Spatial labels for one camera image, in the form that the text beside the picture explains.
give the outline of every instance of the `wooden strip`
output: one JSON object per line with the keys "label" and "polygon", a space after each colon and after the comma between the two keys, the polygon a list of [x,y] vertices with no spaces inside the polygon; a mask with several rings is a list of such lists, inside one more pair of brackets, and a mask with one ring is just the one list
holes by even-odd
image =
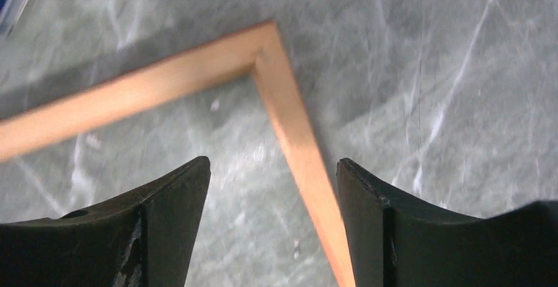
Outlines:
{"label": "wooden strip", "polygon": [[248,73],[270,24],[232,34],[0,122],[0,162]]}
{"label": "wooden strip", "polygon": [[345,226],[277,29],[253,77],[338,284],[354,287]]}

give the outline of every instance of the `wooden frame corner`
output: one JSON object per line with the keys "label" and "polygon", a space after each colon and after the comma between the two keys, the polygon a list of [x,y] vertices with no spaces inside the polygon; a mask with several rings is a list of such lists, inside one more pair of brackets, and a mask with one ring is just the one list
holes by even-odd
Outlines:
{"label": "wooden frame corner", "polygon": [[336,280],[354,287],[342,216],[273,21],[2,120],[0,162],[249,72]]}

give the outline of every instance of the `gray countertop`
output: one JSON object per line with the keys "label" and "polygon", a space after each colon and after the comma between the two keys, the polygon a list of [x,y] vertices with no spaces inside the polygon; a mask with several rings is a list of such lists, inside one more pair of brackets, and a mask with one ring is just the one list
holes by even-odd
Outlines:
{"label": "gray countertop", "polygon": [[[350,157],[477,217],[558,197],[558,0],[31,0],[0,43],[0,115],[268,18],[332,180]],[[248,78],[1,164],[0,222],[197,155],[213,175],[187,286],[336,285]]]}

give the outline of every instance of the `marble floor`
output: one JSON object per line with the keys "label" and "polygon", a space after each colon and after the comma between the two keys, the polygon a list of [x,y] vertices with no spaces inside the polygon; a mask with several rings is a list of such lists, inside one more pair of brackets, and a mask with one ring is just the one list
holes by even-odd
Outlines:
{"label": "marble floor", "polygon": [[[31,0],[0,41],[0,116],[268,18],[332,180],[350,157],[477,217],[558,198],[558,0]],[[248,78],[1,163],[0,222],[197,155],[213,175],[186,286],[336,286]]]}

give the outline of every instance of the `black object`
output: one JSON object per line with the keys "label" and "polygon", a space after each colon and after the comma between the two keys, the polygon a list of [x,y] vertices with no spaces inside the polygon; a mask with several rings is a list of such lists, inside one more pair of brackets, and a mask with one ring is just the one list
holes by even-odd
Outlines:
{"label": "black object", "polygon": [[0,224],[0,286],[183,287],[209,160],[60,219]]}
{"label": "black object", "polygon": [[558,286],[558,202],[477,219],[412,196],[350,159],[337,175],[357,287]]}

